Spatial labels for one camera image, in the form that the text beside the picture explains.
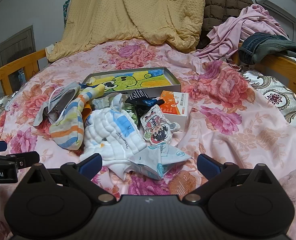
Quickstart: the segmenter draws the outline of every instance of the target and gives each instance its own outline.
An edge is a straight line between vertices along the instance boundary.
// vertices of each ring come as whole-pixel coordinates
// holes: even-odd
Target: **blue stripe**
[[[63,144],[58,144],[61,148],[68,148],[70,147],[72,144],[76,143],[78,140],[78,137],[71,137],[68,141],[66,141]]]
[[[78,102],[72,102],[72,103],[70,103],[70,104],[67,106],[65,112],[63,113],[63,116],[65,116],[65,115],[69,112],[69,110],[70,110],[71,108],[75,107],[75,106],[78,107]]]
[[[89,99],[91,99],[91,98],[92,98],[92,93],[90,93],[90,92],[87,92],[87,93],[86,93],[86,95],[89,97]]]

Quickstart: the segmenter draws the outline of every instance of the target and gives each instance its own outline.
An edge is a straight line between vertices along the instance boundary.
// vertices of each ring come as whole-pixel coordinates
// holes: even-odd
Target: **floral bedsheet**
[[[189,93],[185,132],[175,133],[171,144],[192,159],[175,166],[160,181],[137,173],[129,173],[122,181],[103,167],[94,183],[117,198],[122,194],[178,194],[182,198],[207,181],[196,167],[200,153],[244,168],[266,163],[278,179],[296,169],[296,127],[227,63],[205,62],[167,44],[151,46],[137,39],[98,45],[58,60],[34,76],[17,94],[10,110],[0,115],[0,140],[8,143],[2,154],[35,150],[47,168],[78,163],[82,149],[60,148],[50,137],[48,120],[38,127],[31,125],[41,104],[57,87],[82,82],[90,73],[144,66],[169,68],[181,82],[182,91]],[[19,179],[26,172],[20,170]],[[0,240],[9,233],[3,208],[15,187],[0,185]]]

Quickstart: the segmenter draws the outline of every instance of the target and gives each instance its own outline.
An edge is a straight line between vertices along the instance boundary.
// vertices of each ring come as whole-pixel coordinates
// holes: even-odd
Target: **medicine box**
[[[187,113],[188,113],[188,93],[163,91],[160,99],[165,101],[160,105],[165,117],[170,122],[177,122],[180,125],[180,131],[185,130]]]

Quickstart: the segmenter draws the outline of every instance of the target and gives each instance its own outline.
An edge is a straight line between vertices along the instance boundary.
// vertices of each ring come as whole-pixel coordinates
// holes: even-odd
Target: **brown puffer coat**
[[[206,0],[204,21],[197,49],[202,49],[209,44],[210,40],[206,35],[213,26],[222,24],[229,17],[238,17],[243,8],[252,4],[252,0]]]

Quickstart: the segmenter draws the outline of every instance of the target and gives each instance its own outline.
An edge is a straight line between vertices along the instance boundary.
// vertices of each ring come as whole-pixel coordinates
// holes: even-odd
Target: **white baby cloth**
[[[84,153],[80,161],[99,153],[103,166],[118,177],[125,179],[125,170],[131,165],[126,160],[147,147],[139,130],[130,117],[122,110],[122,94],[112,100],[111,106],[91,113],[85,122]]]

